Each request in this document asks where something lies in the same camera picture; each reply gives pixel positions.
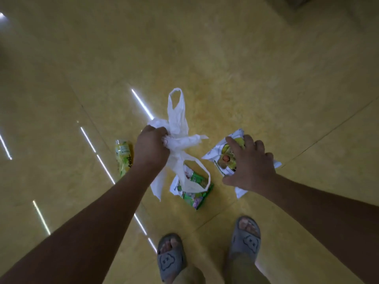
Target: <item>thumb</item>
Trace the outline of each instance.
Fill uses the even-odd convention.
[[[223,177],[222,182],[225,185],[235,186],[235,175],[226,175]]]

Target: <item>yellow tiled floor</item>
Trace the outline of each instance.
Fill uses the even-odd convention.
[[[188,152],[201,158],[238,128],[262,139],[278,173],[379,205],[379,1],[1,0],[0,274],[116,180],[113,143],[132,141],[148,116],[166,118],[183,89]],[[85,139],[83,128],[96,153]],[[262,232],[257,265],[275,283],[361,283],[266,199],[237,201],[215,183],[195,211],[168,191],[144,196],[106,283],[159,283],[148,242],[175,231],[208,283],[221,281],[235,219]]]

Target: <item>slipper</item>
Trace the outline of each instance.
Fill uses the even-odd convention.
[[[253,260],[253,262],[255,262],[260,248],[261,239],[260,237],[257,237],[238,227],[238,224],[242,218],[247,218],[249,223],[254,226],[254,228],[260,235],[258,224],[251,217],[239,217],[234,227],[232,244],[230,245],[229,250],[229,258],[231,258],[232,254],[234,253],[246,253]]]
[[[170,241],[172,238],[177,240],[178,245],[175,248],[172,248],[170,251],[159,254],[159,251],[166,243],[166,241]],[[169,233],[163,236],[161,240],[159,240],[157,254],[159,272],[163,282],[164,279],[167,279],[174,273],[178,275],[187,266],[186,254],[184,253],[182,239],[176,233]]]

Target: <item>white plastic bag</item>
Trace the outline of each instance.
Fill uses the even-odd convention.
[[[180,100],[173,109],[173,101],[171,95],[174,92],[180,91]],[[185,192],[204,192],[208,190],[209,184],[211,182],[211,175],[209,171],[206,170],[204,165],[197,158],[184,152],[183,149],[192,147],[201,143],[202,139],[208,138],[206,135],[192,135],[188,136],[188,124],[185,117],[185,103],[184,96],[181,89],[174,89],[168,96],[168,121],[162,119],[153,119],[149,121],[149,125],[154,128],[160,128],[164,126],[167,129],[168,135],[164,136],[164,145],[170,150],[170,156],[163,170],[158,174],[158,176],[151,183],[151,190],[153,194],[161,200],[162,189],[164,185],[164,180],[166,179],[166,168],[169,167],[177,174],[180,183],[182,185],[182,190]],[[183,164],[185,160],[195,161],[202,169],[208,174],[208,185],[206,188],[201,187],[199,184],[187,179]]]
[[[238,139],[243,139],[244,131],[243,129],[237,129],[234,133],[229,134],[229,136],[231,138],[237,139],[237,142],[238,142]],[[209,161],[212,161],[223,176],[234,174],[234,170],[232,170],[230,167],[226,166],[223,168],[223,167],[220,167],[220,165],[218,164],[218,161],[221,155],[225,152],[224,147],[226,144],[227,144],[226,140],[222,139],[218,144],[216,144],[214,148],[211,149],[211,151],[209,151],[206,155],[202,157],[202,159],[208,159]],[[278,168],[281,165],[282,165],[281,162],[278,162],[274,159],[275,168]],[[243,190],[242,188],[239,188],[239,187],[235,187],[234,191],[236,193],[237,198],[240,198],[247,192],[246,190]]]

